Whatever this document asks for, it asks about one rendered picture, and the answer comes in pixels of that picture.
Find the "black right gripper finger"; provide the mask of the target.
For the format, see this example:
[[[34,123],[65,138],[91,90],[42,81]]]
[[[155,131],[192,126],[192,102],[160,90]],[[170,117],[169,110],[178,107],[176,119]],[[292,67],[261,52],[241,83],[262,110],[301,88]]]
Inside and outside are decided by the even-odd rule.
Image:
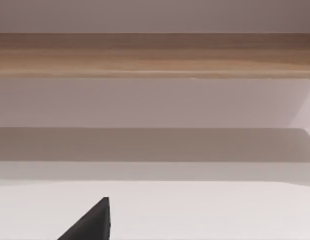
[[[110,240],[110,200],[103,197],[57,240]]]

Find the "wooden shelf board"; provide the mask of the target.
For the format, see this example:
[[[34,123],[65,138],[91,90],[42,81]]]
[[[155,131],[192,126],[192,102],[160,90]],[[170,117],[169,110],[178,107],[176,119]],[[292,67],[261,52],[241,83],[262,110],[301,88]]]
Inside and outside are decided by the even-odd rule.
[[[310,33],[0,33],[0,78],[310,80]]]

